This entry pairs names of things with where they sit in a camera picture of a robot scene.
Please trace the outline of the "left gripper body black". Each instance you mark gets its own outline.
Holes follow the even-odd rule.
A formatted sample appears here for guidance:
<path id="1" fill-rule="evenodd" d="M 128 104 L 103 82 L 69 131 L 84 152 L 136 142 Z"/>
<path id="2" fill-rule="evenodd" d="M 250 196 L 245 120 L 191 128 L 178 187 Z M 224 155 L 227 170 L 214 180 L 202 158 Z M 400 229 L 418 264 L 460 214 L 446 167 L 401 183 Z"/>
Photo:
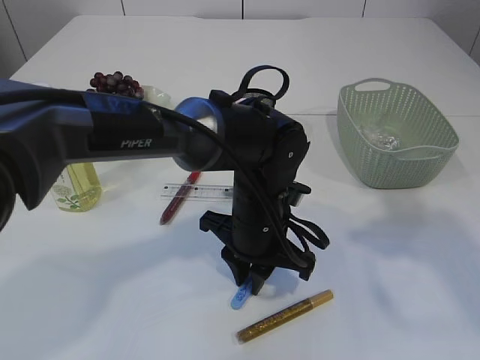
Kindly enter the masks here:
<path id="1" fill-rule="evenodd" d="M 256 200 L 234 199 L 231 214 L 207 211 L 199 220 L 199 228 L 214 233 L 224 247 L 228 247 L 239 259 L 250 263 L 250 267 L 258 264 L 294 270 L 305 281 L 314 269 L 315 256 L 307 248 L 301 250 L 294 244 L 289 245 L 295 255 L 305 260 L 305 267 L 289 258 L 280 237 Z"/>

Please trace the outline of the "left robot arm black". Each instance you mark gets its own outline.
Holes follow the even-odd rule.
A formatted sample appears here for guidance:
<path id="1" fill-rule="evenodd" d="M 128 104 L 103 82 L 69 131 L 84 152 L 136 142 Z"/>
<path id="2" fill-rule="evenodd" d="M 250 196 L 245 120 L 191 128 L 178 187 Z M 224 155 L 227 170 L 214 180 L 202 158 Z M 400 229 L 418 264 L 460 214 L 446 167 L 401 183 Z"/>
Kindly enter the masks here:
<path id="1" fill-rule="evenodd" d="M 235 282 L 258 291 L 276 268 L 308 280 L 316 227 L 291 212 L 309 187 L 296 173 L 309 149 L 300 123 L 260 99 L 213 91 L 175 109 L 93 91 L 1 81 L 1 222 L 20 197 L 44 199 L 71 164 L 172 158 L 187 171 L 231 171 L 231 214 L 207 211 L 204 232 L 222 242 Z"/>

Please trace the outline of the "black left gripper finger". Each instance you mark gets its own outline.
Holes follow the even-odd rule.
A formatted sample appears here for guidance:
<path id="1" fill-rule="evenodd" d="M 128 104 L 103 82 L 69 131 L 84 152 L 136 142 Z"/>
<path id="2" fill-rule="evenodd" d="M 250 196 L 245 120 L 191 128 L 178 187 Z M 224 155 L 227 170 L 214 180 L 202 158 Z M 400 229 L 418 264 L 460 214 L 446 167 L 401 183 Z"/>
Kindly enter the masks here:
<path id="1" fill-rule="evenodd" d="M 275 270 L 274 266 L 253 264 L 250 267 L 251 294 L 257 295 L 262 289 L 266 280 Z"/>
<path id="2" fill-rule="evenodd" d="M 243 285 L 248 279 L 251 264 L 236 257 L 228 247 L 224 247 L 220 255 L 232 272 L 236 286 L 240 287 Z"/>

